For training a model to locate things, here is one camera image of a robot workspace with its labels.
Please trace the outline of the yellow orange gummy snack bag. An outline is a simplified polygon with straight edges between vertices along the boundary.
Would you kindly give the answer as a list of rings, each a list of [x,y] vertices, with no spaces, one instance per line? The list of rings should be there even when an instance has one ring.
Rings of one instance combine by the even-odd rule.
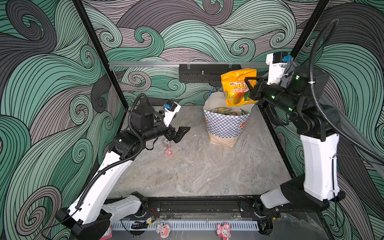
[[[221,75],[223,93],[228,107],[256,104],[249,95],[245,77],[257,77],[256,69],[240,69]]]

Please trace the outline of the green Spring Tea candy bag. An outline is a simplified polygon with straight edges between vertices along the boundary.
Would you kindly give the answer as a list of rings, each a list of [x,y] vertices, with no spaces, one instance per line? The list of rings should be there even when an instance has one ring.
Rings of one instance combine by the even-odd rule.
[[[227,115],[227,116],[245,116],[249,114],[249,112],[245,110],[240,110],[239,112],[236,112],[233,109],[230,108],[215,108],[211,110],[212,113],[221,114],[221,115]]]

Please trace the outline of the checkered paper bag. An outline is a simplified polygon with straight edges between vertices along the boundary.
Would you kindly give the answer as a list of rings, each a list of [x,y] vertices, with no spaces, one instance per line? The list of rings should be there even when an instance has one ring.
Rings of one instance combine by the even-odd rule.
[[[232,148],[238,140],[242,128],[249,119],[254,106],[254,104],[250,104],[238,107],[228,107],[224,93],[214,92],[210,94],[203,108],[210,143]],[[236,112],[245,110],[249,112],[249,114],[245,116],[221,115],[211,112],[211,110],[215,108],[230,108]]]

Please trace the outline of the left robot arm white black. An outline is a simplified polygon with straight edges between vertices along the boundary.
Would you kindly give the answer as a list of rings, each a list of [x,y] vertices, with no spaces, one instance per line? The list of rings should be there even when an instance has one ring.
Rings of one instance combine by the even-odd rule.
[[[56,219],[69,228],[77,240],[99,240],[112,224],[124,217],[146,215],[148,199],[138,192],[112,204],[105,201],[120,176],[146,148],[147,141],[164,136],[178,143],[190,130],[189,127],[175,129],[171,126],[180,109],[178,103],[167,101],[159,112],[148,105],[130,111],[128,128],[115,136],[84,191],[67,209],[56,213]]]

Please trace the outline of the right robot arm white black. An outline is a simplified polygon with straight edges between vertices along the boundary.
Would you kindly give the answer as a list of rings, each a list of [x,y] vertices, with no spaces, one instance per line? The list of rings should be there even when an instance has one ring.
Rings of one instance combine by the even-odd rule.
[[[343,200],[346,193],[338,185],[337,147],[340,136],[318,112],[312,99],[319,98],[329,75],[305,65],[293,68],[286,87],[268,84],[266,78],[246,77],[244,83],[252,100],[264,100],[288,114],[297,128],[304,149],[305,173],[260,196],[261,209],[295,205],[323,211],[329,202]]]

